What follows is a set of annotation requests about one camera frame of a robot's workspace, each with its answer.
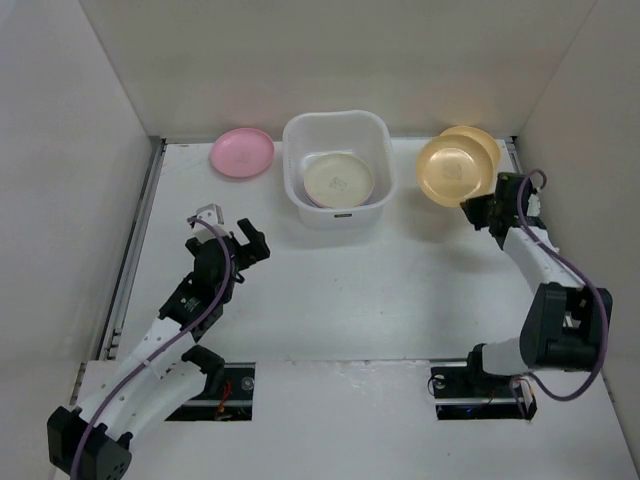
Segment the yellow plate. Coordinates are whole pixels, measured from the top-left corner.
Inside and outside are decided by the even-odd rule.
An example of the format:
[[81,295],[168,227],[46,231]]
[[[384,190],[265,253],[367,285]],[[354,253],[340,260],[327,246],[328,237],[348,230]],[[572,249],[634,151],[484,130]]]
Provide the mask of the yellow plate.
[[418,154],[415,176],[429,199],[443,207],[457,208],[489,193],[494,164],[476,140],[460,134],[439,135]]
[[487,132],[472,126],[453,126],[440,133],[446,135],[462,135],[479,143],[491,158],[493,169],[497,170],[501,160],[501,150],[497,141]]

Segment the pink plate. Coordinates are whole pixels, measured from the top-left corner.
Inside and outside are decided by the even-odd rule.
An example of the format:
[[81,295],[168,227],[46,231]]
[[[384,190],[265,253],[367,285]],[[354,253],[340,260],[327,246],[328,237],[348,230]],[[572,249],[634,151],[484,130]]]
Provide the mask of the pink plate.
[[237,128],[214,142],[209,161],[226,177],[248,179],[264,172],[274,155],[275,144],[267,133],[256,128]]

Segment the cream plate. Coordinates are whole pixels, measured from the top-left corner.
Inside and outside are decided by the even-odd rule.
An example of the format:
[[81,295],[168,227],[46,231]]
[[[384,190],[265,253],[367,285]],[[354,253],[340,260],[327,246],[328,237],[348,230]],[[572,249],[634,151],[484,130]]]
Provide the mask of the cream plate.
[[303,176],[309,199],[329,209],[345,209],[364,204],[375,186],[373,172],[360,158],[331,153],[311,161]]

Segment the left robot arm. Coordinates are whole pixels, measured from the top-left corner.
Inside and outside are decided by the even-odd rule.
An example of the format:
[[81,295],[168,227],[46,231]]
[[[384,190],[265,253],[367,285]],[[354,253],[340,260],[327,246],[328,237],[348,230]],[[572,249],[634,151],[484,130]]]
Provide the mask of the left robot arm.
[[192,397],[218,393],[225,361],[200,343],[222,316],[243,271],[269,258],[263,232],[247,218],[247,241],[190,218],[198,234],[187,250],[193,269],[160,308],[142,340],[115,373],[74,408],[59,407],[46,424],[50,463],[72,479],[120,479],[141,439]]

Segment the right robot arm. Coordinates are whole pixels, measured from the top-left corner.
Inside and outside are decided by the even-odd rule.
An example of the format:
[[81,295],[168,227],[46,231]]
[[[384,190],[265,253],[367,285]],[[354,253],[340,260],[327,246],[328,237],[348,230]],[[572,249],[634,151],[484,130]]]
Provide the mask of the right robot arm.
[[461,204],[479,231],[486,229],[517,266],[533,293],[518,336],[480,344],[463,371],[466,388],[485,395],[500,376],[539,370],[594,372],[606,354],[612,296],[563,258],[540,218],[529,175],[500,173],[495,191]]

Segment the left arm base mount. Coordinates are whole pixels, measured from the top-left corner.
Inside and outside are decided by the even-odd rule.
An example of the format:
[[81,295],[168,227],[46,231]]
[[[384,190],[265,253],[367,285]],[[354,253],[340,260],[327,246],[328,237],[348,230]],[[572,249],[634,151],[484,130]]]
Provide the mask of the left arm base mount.
[[254,363],[227,363],[221,356],[196,345],[181,356],[204,377],[202,390],[183,403],[168,422],[251,421],[255,390]]

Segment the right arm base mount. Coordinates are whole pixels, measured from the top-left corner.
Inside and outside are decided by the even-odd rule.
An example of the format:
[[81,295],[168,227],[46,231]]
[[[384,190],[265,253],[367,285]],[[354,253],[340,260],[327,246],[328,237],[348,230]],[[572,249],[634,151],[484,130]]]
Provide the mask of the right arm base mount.
[[435,360],[429,371],[427,389],[438,420],[531,421],[537,413],[529,381],[484,373],[478,353],[465,359]]

